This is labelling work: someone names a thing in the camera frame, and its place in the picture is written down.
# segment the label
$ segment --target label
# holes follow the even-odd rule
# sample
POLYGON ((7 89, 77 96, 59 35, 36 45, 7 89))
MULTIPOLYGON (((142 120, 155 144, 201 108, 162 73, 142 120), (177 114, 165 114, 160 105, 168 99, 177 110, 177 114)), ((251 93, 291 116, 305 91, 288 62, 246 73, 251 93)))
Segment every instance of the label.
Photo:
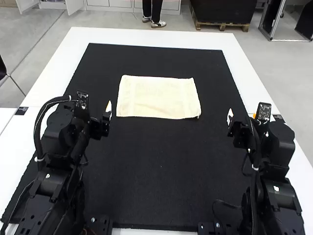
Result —
POLYGON ((280 114, 273 114, 273 117, 275 118, 275 121, 281 121, 281 122, 285 123, 283 116, 281 116, 280 114))
POLYGON ((28 107, 19 107, 16 111, 15 115, 24 115, 27 111, 28 107))

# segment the white table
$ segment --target white table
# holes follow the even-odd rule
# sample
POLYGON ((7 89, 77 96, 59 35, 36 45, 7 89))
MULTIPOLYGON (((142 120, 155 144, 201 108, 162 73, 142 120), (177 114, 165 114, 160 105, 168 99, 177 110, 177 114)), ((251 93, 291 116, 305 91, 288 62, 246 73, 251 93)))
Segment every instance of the white table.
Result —
MULTIPOLYGON (((37 112, 47 100, 63 95, 88 43, 223 50, 247 112, 253 114, 258 103, 262 101, 272 104, 273 114, 280 114, 233 34, 74 27, 21 104, 31 108, 24 116, 14 116, 0 136, 0 156, 6 156, 1 160, 0 177, 9 179, 2 185, 2 190, 6 193, 0 194, 0 213, 7 206, 35 150, 32 132, 37 112)), ((313 179, 313 169, 297 141, 295 144, 296 150, 287 177, 297 192, 303 210, 305 230, 310 235, 313 234, 313 188, 310 181, 313 179)), ((114 229, 113 233, 161 235, 167 231, 114 229)))
POLYGON ((0 135, 16 110, 16 108, 0 108, 0 135))

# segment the person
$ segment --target person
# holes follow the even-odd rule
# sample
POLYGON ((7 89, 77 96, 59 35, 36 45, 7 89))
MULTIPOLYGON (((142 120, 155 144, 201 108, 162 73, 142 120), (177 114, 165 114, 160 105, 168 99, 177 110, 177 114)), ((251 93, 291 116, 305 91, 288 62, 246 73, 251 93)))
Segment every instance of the person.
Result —
POLYGON ((166 22, 160 19, 163 0, 142 0, 142 22, 151 22, 151 28, 166 26, 166 22))

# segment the chair leg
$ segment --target chair leg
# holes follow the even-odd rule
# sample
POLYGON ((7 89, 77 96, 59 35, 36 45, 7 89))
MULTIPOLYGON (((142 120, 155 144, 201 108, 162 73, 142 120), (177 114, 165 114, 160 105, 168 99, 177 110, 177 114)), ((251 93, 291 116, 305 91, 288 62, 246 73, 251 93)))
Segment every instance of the chair leg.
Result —
POLYGON ((26 94, 21 90, 20 86, 16 83, 16 81, 14 81, 13 77, 9 74, 6 74, 6 75, 11 78, 11 80, 14 82, 14 84, 19 88, 19 90, 22 92, 22 94, 26 97, 26 94))

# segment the folded towel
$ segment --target folded towel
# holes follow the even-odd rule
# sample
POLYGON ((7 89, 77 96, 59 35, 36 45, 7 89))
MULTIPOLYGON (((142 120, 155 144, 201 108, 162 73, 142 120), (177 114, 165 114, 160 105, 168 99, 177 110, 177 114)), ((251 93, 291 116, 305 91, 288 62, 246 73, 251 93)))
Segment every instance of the folded towel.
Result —
POLYGON ((122 76, 116 116, 183 119, 199 117, 193 78, 122 76))

